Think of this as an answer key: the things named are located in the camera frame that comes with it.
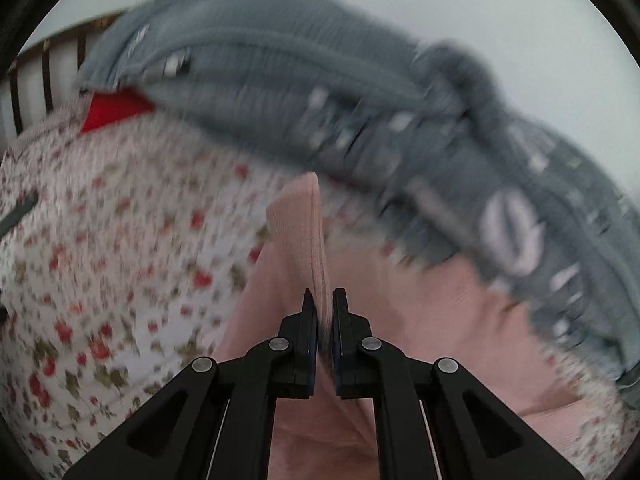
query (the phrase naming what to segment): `pink fabric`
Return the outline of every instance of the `pink fabric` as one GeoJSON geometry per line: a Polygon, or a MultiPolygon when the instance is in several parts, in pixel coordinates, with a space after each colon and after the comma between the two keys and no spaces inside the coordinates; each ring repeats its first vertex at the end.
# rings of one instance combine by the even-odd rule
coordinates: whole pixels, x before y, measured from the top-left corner
{"type": "MultiPolygon", "coordinates": [[[[450,356],[524,418],[557,450],[567,451],[589,407],[564,387],[539,352],[524,304],[490,291],[457,256],[425,272],[391,265],[378,253],[325,254],[318,180],[306,174],[268,209],[273,241],[260,254],[215,357],[242,356],[300,310],[305,288],[328,330],[331,291],[347,291],[350,310],[373,333],[410,357],[450,356]]],[[[285,479],[378,477],[372,402],[340,400],[321,360],[310,400],[276,408],[270,474],[285,479]]]]}

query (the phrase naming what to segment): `denim fabric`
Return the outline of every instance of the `denim fabric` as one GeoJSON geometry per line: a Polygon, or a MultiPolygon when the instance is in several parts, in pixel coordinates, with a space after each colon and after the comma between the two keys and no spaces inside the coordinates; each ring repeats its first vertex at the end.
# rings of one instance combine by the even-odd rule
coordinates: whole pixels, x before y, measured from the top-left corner
{"type": "Polygon", "coordinates": [[[410,250],[469,254],[640,405],[640,217],[575,146],[506,110],[469,54],[333,0],[153,0],[103,35],[79,83],[135,86],[369,193],[410,250]]]}

